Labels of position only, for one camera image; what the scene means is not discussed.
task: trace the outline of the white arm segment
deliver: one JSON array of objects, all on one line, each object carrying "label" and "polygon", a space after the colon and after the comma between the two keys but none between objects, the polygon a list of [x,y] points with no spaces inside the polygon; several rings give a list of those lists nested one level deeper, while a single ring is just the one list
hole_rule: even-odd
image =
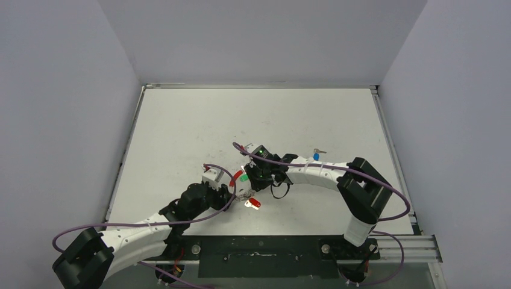
[{"label": "white arm segment", "polygon": [[165,216],[155,213],[144,221],[137,224],[148,223],[148,226],[139,228],[117,228],[108,231],[102,231],[101,239],[107,245],[114,249],[114,259],[108,270],[105,279],[114,273],[136,264],[138,261],[150,257],[159,256],[163,253],[167,244],[171,227],[149,226],[150,223],[168,222]]},{"label": "white arm segment", "polygon": [[[323,163],[320,161],[313,161],[303,157],[294,159],[291,164],[323,164],[336,167],[348,167],[347,163]],[[289,167],[286,175],[293,184],[311,184],[320,187],[329,188],[330,190],[339,191],[337,187],[337,178],[343,176],[345,171],[325,169],[322,167]],[[361,246],[367,239],[374,224],[367,224],[353,215],[350,217],[350,222],[344,239],[355,246]]]}]

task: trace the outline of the white table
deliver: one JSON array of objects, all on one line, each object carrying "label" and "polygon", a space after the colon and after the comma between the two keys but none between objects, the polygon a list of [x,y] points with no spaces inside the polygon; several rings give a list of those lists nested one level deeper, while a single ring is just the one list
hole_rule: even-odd
[{"label": "white table", "polygon": [[[235,173],[248,159],[233,141],[263,144],[280,156],[311,157],[319,148],[327,151],[320,160],[335,163],[363,157],[401,189],[369,89],[147,89],[108,221],[137,222],[165,207],[201,181],[203,163]],[[309,185],[291,186],[280,200],[268,189],[255,198],[260,210],[235,201],[185,235],[337,235],[351,215],[338,191]],[[404,209],[393,195],[382,217]],[[376,229],[413,233],[407,216]]]}]

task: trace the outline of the wall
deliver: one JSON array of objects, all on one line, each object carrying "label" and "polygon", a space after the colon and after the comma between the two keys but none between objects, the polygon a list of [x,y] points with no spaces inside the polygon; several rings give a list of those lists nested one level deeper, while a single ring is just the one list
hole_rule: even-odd
[{"label": "wall", "polygon": [[426,0],[99,0],[142,82],[381,83]]},{"label": "wall", "polygon": [[139,93],[95,0],[1,1],[2,288],[61,287],[51,239],[102,219]]},{"label": "wall", "polygon": [[511,2],[429,0],[380,87],[450,288],[511,284]]}]

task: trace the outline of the black cable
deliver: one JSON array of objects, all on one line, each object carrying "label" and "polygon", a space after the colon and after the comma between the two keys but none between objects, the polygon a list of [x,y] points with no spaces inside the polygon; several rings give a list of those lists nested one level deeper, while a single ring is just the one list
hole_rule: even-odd
[{"label": "black cable", "polygon": [[272,192],[272,196],[275,198],[275,199],[282,199],[283,197],[285,197],[287,195],[287,193],[289,192],[289,189],[291,188],[291,185],[290,184],[287,184],[287,190],[286,190],[286,193],[284,194],[284,196],[282,197],[275,197],[275,194],[273,194],[273,187],[280,187],[282,183],[278,184],[278,185],[274,185],[274,184],[271,184],[270,186],[270,191]]}]

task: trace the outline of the table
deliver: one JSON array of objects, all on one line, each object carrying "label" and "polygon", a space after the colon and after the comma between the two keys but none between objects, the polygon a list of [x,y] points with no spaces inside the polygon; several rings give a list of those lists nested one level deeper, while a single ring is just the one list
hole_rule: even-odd
[{"label": "table", "polygon": [[[327,151],[320,160],[335,163],[363,157],[401,190],[370,89],[146,89],[108,221],[138,222],[159,211],[201,181],[203,163],[236,172],[248,158],[233,141],[263,144],[280,156],[311,157],[318,148]],[[235,201],[184,234],[339,235],[351,215],[338,191],[310,185],[293,185],[279,200],[269,189],[255,198],[260,210]],[[382,217],[404,210],[393,195]],[[408,217],[381,222],[376,230],[413,234]]]}]

